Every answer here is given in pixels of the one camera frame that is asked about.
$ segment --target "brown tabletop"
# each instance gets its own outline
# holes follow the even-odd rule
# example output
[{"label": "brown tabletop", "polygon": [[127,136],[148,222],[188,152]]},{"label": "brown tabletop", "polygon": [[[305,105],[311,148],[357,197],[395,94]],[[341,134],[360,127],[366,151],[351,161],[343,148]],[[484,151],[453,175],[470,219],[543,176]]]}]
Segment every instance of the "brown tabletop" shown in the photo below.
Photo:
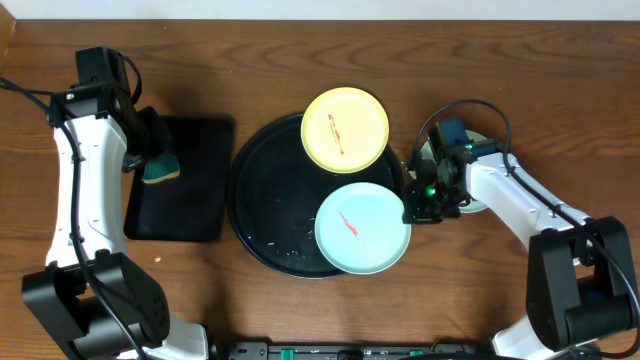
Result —
[{"label": "brown tabletop", "polygon": [[[620,219],[640,256],[640,24],[19,21],[2,75],[25,87],[66,89],[77,80],[74,52],[99,45],[140,68],[139,108],[231,114],[234,155],[262,126],[334,87],[380,99],[402,159],[440,105],[491,101],[511,116],[513,153],[527,171],[593,217]],[[470,129],[503,138],[490,112],[458,114]],[[124,206],[130,182],[125,175]],[[57,153],[43,114],[1,92],[3,358],[61,357],[20,296],[22,276],[43,269],[57,190]],[[221,343],[483,339],[525,314],[527,253],[490,211],[414,227],[404,257],[373,276],[311,281],[279,274],[244,249],[228,221],[218,243],[128,247],[162,285],[171,311],[206,324]],[[623,350],[632,335],[602,346]]]}]

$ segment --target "white background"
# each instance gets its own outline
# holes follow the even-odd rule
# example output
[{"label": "white background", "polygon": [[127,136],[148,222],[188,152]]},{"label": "white background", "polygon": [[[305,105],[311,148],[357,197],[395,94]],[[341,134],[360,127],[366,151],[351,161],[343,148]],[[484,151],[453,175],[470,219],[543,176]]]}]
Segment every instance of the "white background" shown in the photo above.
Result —
[{"label": "white background", "polygon": [[0,0],[16,19],[640,20],[640,0]]}]

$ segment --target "red mark on plate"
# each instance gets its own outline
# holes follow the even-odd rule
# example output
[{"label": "red mark on plate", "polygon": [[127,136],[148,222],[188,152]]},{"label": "red mark on plate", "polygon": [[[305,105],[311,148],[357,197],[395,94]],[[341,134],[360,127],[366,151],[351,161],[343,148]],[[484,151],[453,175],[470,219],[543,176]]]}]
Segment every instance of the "red mark on plate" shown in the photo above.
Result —
[{"label": "red mark on plate", "polygon": [[340,216],[342,216],[342,221],[344,221],[344,225],[351,230],[351,232],[353,233],[353,236],[356,237],[356,239],[360,240],[360,238],[358,237],[358,229],[356,229],[355,226],[349,224],[349,220],[344,217],[344,215],[342,215],[342,211],[340,212]]},{"label": "red mark on plate", "polygon": [[336,145],[338,145],[338,149],[340,149],[340,155],[344,155],[344,150],[342,150],[342,144],[340,144],[340,134],[338,134],[336,123],[335,121],[333,121],[333,115],[331,114],[329,114],[329,125],[331,125],[331,133],[333,134],[333,139],[336,141]]}]

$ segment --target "black round tray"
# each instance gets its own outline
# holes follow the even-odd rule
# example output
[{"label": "black round tray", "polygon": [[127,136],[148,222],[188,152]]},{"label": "black round tray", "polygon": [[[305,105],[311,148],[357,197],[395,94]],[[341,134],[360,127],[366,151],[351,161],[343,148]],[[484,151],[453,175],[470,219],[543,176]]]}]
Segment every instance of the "black round tray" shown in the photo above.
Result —
[{"label": "black round tray", "polygon": [[324,258],[314,234],[324,199],[355,182],[379,184],[401,196],[402,173],[389,146],[357,173],[320,168],[302,147],[302,116],[265,126],[242,147],[229,178],[229,218],[247,250],[270,268],[303,278],[332,277],[343,272]]}]

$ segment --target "green sponge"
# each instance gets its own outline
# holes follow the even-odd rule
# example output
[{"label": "green sponge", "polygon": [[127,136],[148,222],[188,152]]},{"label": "green sponge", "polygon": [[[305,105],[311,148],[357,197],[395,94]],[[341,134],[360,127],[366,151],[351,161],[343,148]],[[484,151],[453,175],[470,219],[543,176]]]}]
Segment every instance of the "green sponge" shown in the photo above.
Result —
[{"label": "green sponge", "polygon": [[142,182],[145,184],[156,184],[178,176],[180,176],[178,159],[175,155],[167,151],[147,161],[147,164],[144,166]]}]

